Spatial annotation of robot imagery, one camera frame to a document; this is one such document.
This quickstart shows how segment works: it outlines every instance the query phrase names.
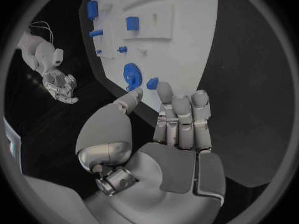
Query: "blue gear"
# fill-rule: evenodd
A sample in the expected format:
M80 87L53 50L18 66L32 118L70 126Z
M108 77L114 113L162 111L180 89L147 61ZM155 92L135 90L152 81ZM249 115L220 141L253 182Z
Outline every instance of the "blue gear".
M125 81L129 84L129 86L127 87L127 91L132 91L142 84L141 71L134 63L125 65L124 78Z

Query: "blue object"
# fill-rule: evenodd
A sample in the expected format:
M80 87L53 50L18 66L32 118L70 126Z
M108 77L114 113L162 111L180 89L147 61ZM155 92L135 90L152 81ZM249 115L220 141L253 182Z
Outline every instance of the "blue object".
M97 31L91 31L91 32L89 32L89 36L90 37L101 36L101 35L103 35L103 30L97 30Z
M87 3L87 16L90 20L94 20L99 16L97 1L89 1Z
M142 75L139 67L134 63L129 63L125 65L124 68L124 78L125 81L129 84L127 91L132 91L135 88L139 87L142 83Z
M158 83L159 83L159 79L157 77L151 78L147 83L147 88L149 90L155 90L157 89Z
M120 46L117 51L119 51L120 53L124 53L128 51L128 48L126 46Z
M137 31L139 30L139 17L129 16L127 20L127 30L128 31Z

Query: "wire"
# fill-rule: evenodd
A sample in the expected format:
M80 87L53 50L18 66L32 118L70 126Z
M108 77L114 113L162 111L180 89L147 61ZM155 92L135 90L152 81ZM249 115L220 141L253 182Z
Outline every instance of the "wire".
M36 26L34 24L39 24L39 23L44 23L46 24L47 27L45 26ZM53 35L53 32L50 28L50 25L46 22L46 21L36 21L36 22L33 22L29 25L29 27L34 27L34 28L44 28L44 29L47 29L49 32L50 32L50 42L53 44L54 42L54 35Z

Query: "white mounting block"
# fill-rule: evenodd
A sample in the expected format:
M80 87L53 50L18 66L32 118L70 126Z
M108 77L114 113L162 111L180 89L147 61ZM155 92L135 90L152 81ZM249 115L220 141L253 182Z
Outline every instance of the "white mounting block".
M203 74L214 36L218 0L96 0L99 16L93 37L101 50L106 77L126 90L123 72L135 63L141 73L142 102L159 111L155 90L147 89L154 77L169 82L175 95L191 95ZM127 30L127 17L139 18L139 30ZM128 51L120 53L119 47Z

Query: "dark floor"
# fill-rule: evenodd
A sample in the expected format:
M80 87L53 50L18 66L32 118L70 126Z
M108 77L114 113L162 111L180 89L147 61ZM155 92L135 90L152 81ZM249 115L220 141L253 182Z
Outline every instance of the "dark floor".
M75 143L84 122L115 97L97 82L91 72L81 38L78 8L81 0L52 0L36 20L46 20L54 33L54 45L64 49L60 69L78 80L74 105L55 101L43 88L16 51L7 81L5 116L22 138L24 174L70 187L86 198L97 190L94 178L83 170L75 155ZM48 33L34 30L48 38ZM150 141L153 128L137 115L133 124L134 150ZM246 188L227 179L225 204L215 221L223 224L248 207L265 186Z

